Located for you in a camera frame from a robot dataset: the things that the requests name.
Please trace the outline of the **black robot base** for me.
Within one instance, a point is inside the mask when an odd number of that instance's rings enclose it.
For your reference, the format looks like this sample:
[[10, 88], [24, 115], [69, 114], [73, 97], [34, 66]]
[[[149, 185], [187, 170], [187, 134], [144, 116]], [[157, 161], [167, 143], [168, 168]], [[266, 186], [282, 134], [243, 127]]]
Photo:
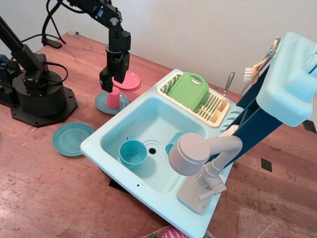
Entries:
[[13, 80], [19, 103], [11, 106], [11, 116], [34, 127], [42, 127], [64, 122], [77, 108], [73, 91], [62, 84], [61, 77], [49, 71], [46, 82], [40, 88], [37, 82], [22, 73]]

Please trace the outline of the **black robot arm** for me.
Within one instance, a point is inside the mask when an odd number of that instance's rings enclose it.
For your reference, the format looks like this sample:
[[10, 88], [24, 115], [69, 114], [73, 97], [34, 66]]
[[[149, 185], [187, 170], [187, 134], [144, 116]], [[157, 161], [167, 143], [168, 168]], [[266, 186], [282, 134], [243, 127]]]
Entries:
[[[99, 73], [101, 88], [112, 92], [113, 80], [122, 83], [129, 69], [131, 34], [121, 27], [122, 16], [110, 0], [70, 0], [68, 9], [86, 13], [108, 28], [106, 67]], [[0, 20], [0, 39], [11, 50], [11, 55], [25, 70], [43, 73], [44, 66], [29, 47], [22, 43], [6, 22]]]

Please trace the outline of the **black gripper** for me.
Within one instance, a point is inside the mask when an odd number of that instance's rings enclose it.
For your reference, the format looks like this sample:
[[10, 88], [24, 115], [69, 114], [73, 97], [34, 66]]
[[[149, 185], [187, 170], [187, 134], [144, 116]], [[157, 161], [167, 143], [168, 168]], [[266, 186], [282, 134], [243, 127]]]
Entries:
[[118, 53], [107, 51], [106, 67], [100, 72], [101, 88], [111, 93], [113, 89], [112, 78], [115, 82], [122, 84], [125, 74], [129, 69], [130, 53], [121, 51]]

